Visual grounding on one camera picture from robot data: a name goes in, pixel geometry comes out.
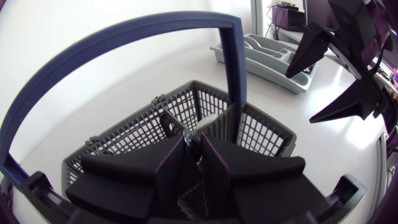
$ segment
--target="plastic tray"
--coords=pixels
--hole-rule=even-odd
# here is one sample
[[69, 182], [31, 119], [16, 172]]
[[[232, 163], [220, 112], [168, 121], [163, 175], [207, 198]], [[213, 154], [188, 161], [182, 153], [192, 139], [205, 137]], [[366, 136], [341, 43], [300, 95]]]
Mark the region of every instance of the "plastic tray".
[[[317, 70], [318, 62], [309, 73], [300, 72], [291, 79], [285, 72], [293, 59], [295, 48], [265, 37], [254, 34], [244, 36], [246, 69], [248, 72], [272, 81], [294, 93], [306, 93], [310, 88], [312, 78]], [[216, 59], [224, 62], [221, 44], [210, 47], [215, 52]]]

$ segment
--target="blue handle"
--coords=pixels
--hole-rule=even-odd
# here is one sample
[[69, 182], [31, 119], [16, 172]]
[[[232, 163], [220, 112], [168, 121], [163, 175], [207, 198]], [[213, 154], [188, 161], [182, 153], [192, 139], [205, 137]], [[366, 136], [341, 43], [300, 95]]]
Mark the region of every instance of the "blue handle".
[[157, 34], [195, 28], [219, 28], [223, 44], [229, 97], [246, 102], [246, 67], [240, 18], [212, 12], [171, 12], [113, 25], [67, 48], [44, 65], [23, 87], [0, 129], [0, 170], [19, 188], [28, 177], [9, 154], [22, 121], [38, 100], [69, 73], [86, 62], [122, 45]]

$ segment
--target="gray plastic basket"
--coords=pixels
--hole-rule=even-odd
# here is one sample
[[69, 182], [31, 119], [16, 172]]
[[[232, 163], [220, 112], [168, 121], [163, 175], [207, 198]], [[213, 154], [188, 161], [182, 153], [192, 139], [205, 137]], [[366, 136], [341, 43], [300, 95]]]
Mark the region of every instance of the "gray plastic basket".
[[[156, 97], [143, 109], [91, 137], [63, 161], [63, 194], [82, 174], [80, 161], [85, 154], [125, 153], [183, 132], [190, 133], [192, 139], [207, 133], [264, 155], [290, 156], [296, 140], [291, 130], [249, 104], [242, 106], [241, 120], [236, 126], [234, 107], [227, 93], [198, 81]], [[212, 123], [194, 132], [201, 119], [215, 113], [218, 117]], [[178, 204], [180, 218], [206, 218], [201, 183], [181, 194]]]

